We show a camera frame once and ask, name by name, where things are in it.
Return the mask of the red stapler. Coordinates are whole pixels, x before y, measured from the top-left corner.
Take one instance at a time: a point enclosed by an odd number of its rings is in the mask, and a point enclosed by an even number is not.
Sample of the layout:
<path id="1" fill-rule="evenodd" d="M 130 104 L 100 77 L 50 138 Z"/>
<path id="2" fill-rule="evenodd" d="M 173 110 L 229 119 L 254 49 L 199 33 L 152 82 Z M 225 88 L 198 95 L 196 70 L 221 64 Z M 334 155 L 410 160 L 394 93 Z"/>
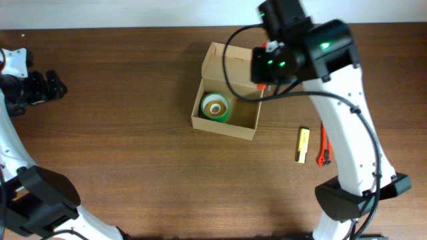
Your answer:
<path id="1" fill-rule="evenodd" d="M 262 48 L 263 49 L 265 49 L 267 46 L 268 46 L 268 42 L 267 41 L 265 41 L 265 42 L 262 43 Z M 258 83 L 257 87 L 258 87 L 259 90 L 265 90 L 266 87 L 267 87 L 267 85 L 265 83 Z"/>

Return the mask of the brown cardboard box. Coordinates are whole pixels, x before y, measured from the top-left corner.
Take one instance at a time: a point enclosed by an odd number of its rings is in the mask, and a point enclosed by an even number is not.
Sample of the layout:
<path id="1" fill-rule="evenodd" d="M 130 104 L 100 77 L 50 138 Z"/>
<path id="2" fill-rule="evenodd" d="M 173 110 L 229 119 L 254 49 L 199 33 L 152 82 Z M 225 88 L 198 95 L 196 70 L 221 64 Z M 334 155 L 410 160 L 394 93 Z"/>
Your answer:
<path id="1" fill-rule="evenodd" d="M 238 99 L 229 87 L 239 95 L 257 99 L 263 97 L 264 91 L 259 90 L 251 82 L 252 50 L 212 43 L 201 65 L 201 83 L 197 91 L 191 124 L 194 129 L 208 131 L 252 140 L 258 126 L 261 103 L 252 103 Z M 221 93 L 230 104 L 230 113 L 225 123 L 207 119 L 201 109 L 201 100 L 210 93 Z"/>

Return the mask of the green tape roll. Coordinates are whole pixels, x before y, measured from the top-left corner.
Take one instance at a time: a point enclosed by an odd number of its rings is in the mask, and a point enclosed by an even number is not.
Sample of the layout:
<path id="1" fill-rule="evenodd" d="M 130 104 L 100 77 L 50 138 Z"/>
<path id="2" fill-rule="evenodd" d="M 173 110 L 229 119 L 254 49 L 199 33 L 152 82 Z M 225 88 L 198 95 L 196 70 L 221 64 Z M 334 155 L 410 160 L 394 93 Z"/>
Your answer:
<path id="1" fill-rule="evenodd" d="M 226 104 L 227 111 L 226 111 L 226 113 L 225 113 L 225 114 L 223 114 L 223 115 L 221 115 L 221 116 L 219 116 L 219 117 L 211 117 L 211 116 L 208 116 L 208 115 L 205 113 L 205 111 L 203 110 L 203 108 L 205 107 L 205 105 L 206 105 L 209 101 L 214 101 L 214 100 L 220 100 L 220 101 L 222 101 L 222 102 L 224 102 L 224 103 Z M 227 99 L 224 95 L 222 95 L 221 93 L 210 93 L 210 94 L 207 94 L 207 95 L 206 95 L 206 96 L 201 100 L 201 103 L 200 103 L 200 109 L 201 109 L 201 111 L 202 111 L 203 115 L 204 115 L 207 119 L 212 120 L 212 121 L 216 121 L 216 122 L 220 122 L 220 123 L 225 123 L 225 122 L 227 121 L 228 116 L 229 116 L 229 113 L 230 113 L 230 104 L 229 104 L 228 99 Z"/>

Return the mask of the small yellow tape roll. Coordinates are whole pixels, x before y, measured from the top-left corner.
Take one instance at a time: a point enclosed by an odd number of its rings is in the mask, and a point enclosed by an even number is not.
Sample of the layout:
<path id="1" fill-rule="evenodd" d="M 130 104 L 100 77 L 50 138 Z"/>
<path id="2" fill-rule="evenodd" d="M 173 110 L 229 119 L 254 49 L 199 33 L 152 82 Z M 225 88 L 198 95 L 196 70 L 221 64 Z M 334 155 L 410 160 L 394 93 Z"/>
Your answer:
<path id="1" fill-rule="evenodd" d="M 205 113 L 211 117 L 219 117 L 226 113 L 226 104 L 220 100 L 209 101 L 203 108 Z"/>

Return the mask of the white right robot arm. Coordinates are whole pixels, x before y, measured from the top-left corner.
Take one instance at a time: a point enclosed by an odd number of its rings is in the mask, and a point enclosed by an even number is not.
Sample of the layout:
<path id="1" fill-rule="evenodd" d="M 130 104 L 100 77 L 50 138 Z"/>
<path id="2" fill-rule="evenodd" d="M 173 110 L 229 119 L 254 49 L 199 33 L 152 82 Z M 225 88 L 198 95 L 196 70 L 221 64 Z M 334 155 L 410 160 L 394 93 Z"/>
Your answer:
<path id="1" fill-rule="evenodd" d="M 314 25 L 299 1 L 258 8 L 270 40 L 253 51 L 252 81 L 295 83 L 312 100 L 332 143 L 338 174 L 318 185 L 322 216 L 312 239 L 359 239 L 381 200 L 407 192 L 408 175 L 382 151 L 368 110 L 360 56 L 350 28 L 335 19 Z"/>

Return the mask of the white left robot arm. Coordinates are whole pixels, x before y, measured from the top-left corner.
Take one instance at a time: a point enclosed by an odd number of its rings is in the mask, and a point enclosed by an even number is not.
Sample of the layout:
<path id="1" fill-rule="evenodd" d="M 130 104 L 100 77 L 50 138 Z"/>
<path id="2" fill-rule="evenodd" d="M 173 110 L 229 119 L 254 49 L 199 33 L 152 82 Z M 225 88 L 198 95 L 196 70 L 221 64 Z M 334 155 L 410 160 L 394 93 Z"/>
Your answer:
<path id="1" fill-rule="evenodd" d="M 42 239 L 130 239 L 86 210 L 66 176 L 38 166 L 11 122 L 26 107 L 60 99 L 66 92 L 54 70 L 1 76 L 1 228 Z"/>

